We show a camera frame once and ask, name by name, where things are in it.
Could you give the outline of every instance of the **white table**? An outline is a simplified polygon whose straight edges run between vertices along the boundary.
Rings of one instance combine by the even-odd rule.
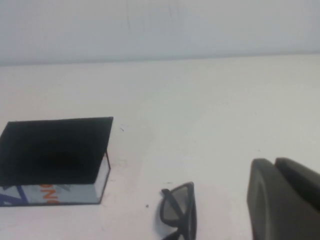
[[[160,240],[195,184],[198,240],[249,240],[252,159],[320,171],[320,55],[0,67],[7,121],[114,116],[101,205],[0,208],[0,239]]]

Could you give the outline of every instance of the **sunglasses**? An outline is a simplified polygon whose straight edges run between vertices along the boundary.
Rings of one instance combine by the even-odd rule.
[[[160,206],[160,219],[164,224],[178,228],[163,240],[195,240],[197,210],[194,183],[188,182],[172,190],[161,191],[164,197]]]

